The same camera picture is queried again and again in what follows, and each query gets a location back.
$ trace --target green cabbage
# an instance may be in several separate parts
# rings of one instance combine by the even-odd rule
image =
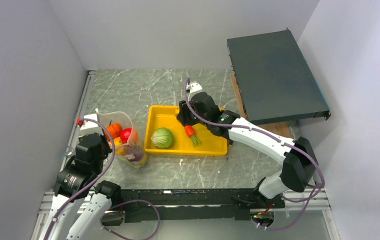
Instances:
[[[151,136],[151,142],[157,148],[167,149],[170,148],[174,143],[174,135],[172,134],[171,130],[162,127],[154,131],[153,135]]]

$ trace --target yellow plastic tray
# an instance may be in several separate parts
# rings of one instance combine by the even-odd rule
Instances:
[[[185,133],[184,127],[176,119],[179,113],[177,106],[152,105],[147,120],[144,148],[151,154],[173,154],[193,156],[223,156],[227,154],[228,143],[223,137],[213,135],[201,124],[193,126],[200,145],[193,147],[191,139]],[[168,149],[158,149],[151,142],[153,132],[159,128],[168,128],[174,135],[174,144]]]

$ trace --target wooden block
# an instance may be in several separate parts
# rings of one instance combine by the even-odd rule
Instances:
[[[240,111],[240,116],[248,120],[246,112],[244,111],[244,105],[243,100],[241,99],[240,89],[237,85],[237,79],[234,75],[231,76],[231,82],[235,98],[237,100],[238,110]],[[259,127],[286,138],[293,138],[293,136],[291,135],[290,127],[288,126],[288,123],[286,121],[263,124],[259,125]]]

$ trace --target marble countertop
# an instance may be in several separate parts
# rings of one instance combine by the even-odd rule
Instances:
[[[95,113],[95,108],[101,113],[125,112],[144,136],[150,106],[177,106],[184,99],[187,77],[200,83],[219,107],[238,113],[231,74],[229,69],[98,70],[85,114]],[[299,136],[294,122],[290,129]],[[101,180],[123,189],[253,188],[279,169],[270,157],[236,142],[220,157],[150,154],[140,169],[116,159]]]

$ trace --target plastic bag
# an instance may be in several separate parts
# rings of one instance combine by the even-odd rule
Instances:
[[[122,126],[122,130],[131,128],[131,135],[128,142],[123,142],[121,145],[115,145],[115,156],[133,165],[135,168],[144,167],[147,163],[147,154],[138,135],[137,129],[132,124],[129,116],[121,111],[110,113],[100,113],[96,108],[97,120],[103,126],[108,127],[109,124],[118,123]]]

